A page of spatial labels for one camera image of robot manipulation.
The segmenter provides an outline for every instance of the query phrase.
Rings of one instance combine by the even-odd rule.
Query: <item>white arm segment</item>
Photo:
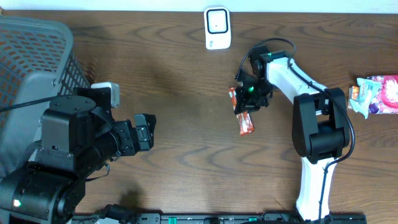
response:
[[[287,66],[287,57],[273,60],[267,64],[267,79],[269,82],[278,87],[284,95],[294,102],[294,97],[304,93],[316,94],[318,91],[310,88],[305,84],[299,77],[297,77]],[[314,86],[320,89],[326,89],[326,86],[315,82],[307,74],[305,74],[294,62],[294,59],[290,61],[294,70],[300,74],[303,78],[312,82]],[[317,164],[311,164],[310,161],[302,157],[302,177],[301,177],[301,189],[300,195],[298,196],[296,207],[304,220],[318,220],[319,216],[319,201],[322,192],[323,183],[323,168],[329,162],[333,161],[334,158],[328,158],[318,161]],[[325,191],[322,202],[322,214],[321,218],[329,214],[329,191],[331,184],[331,177],[336,164],[328,168],[328,174],[326,176]]]
[[[302,157],[302,174],[300,195],[296,201],[296,207],[303,220],[318,220],[319,201],[321,199],[323,169],[325,166],[334,161],[334,158],[322,159],[317,164],[312,164],[307,158]],[[331,185],[331,177],[336,164],[328,168],[326,175],[325,191],[323,193],[322,214],[321,218],[329,215],[329,191]]]

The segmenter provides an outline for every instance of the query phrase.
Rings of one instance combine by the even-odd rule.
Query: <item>white robotic arm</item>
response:
[[[294,104],[292,139],[296,151],[302,157],[301,189],[296,209],[304,221],[318,220],[319,216],[324,218],[330,212],[328,196],[336,164],[327,168],[323,191],[325,167],[341,156],[343,147],[349,143],[349,131],[341,110],[337,110],[337,106],[316,89],[326,92],[340,105],[345,105],[344,93],[339,88],[330,90],[312,80],[298,68],[293,59],[290,59],[291,66],[288,66],[289,56],[285,52],[270,53],[266,47],[257,47],[249,55],[249,60],[257,81],[237,77],[243,83],[238,89],[241,99],[238,99],[237,108],[241,111],[255,108],[250,111],[252,112],[259,109],[258,105],[268,106],[264,95],[272,97],[273,86],[279,88]],[[246,93],[245,88],[251,85],[255,90],[258,89],[257,92]],[[329,120],[318,123],[317,116],[322,114],[329,115]]]

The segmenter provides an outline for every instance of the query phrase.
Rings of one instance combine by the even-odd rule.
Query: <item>white backdrop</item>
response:
[[[0,0],[4,9],[398,13],[398,0]]]

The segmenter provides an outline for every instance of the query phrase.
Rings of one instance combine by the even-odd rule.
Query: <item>wood grain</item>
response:
[[[202,13],[5,14],[68,25],[90,78],[120,84],[115,118],[157,116],[155,147],[123,157],[109,177],[88,183],[79,212],[109,203],[166,213],[291,210],[301,176],[290,137],[292,105],[277,92],[270,107],[252,114],[256,131],[239,137],[228,96],[241,57],[261,39],[293,40],[298,65],[328,87],[347,91],[358,77],[398,74],[397,15],[231,13],[231,47],[209,51]],[[333,174],[331,211],[397,223],[398,115],[349,116],[356,149]]]

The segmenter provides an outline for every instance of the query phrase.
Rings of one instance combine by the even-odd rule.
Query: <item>gray plastic basket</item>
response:
[[[0,107],[89,87],[72,45],[70,29],[60,22],[0,16]],[[0,114],[0,179],[41,138],[40,118],[48,105]]]

